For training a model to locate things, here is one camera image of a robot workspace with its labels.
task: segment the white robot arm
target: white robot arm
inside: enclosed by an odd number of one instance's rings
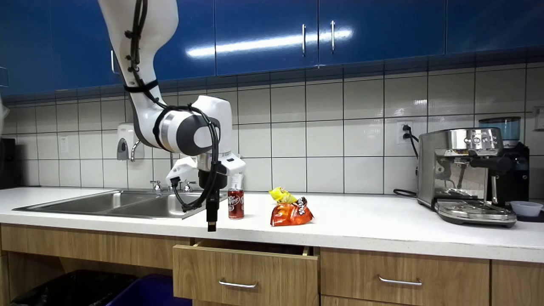
[[[134,105],[134,129],[140,143],[171,153],[197,156],[203,187],[207,230],[215,230],[219,189],[225,175],[241,172],[244,163],[231,151],[231,105],[200,95],[185,107],[163,102],[152,60],[173,36],[176,0],[98,0],[115,51],[125,90]]]

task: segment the backsplash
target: backsplash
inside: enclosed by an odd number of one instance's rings
[[[475,126],[479,117],[521,116],[530,148],[530,197],[544,199],[544,63],[426,73],[168,92],[168,104],[198,94],[232,105],[232,148],[248,163],[246,190],[392,194],[416,189],[412,134]],[[11,107],[3,136],[23,148],[27,185],[147,189],[169,170],[169,155],[144,150],[115,160],[117,126],[132,122],[127,97]]]

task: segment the red bottle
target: red bottle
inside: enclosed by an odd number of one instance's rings
[[[242,190],[241,190],[241,173],[231,177],[231,185],[227,190],[227,218],[242,218]]]

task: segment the chip bag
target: chip bag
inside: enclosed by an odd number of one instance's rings
[[[271,226],[305,224],[312,219],[305,197],[295,199],[282,187],[275,187],[268,192],[275,201],[271,209]]]

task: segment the sink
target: sink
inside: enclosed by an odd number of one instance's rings
[[[93,197],[81,197],[72,201],[23,206],[13,211],[21,213],[54,213],[54,214],[89,214],[89,216],[113,216],[113,218],[181,218],[186,219],[203,207],[183,213],[180,204],[169,197],[168,192],[154,190],[122,190],[113,194],[101,194]],[[200,192],[180,192],[185,202],[191,202]]]

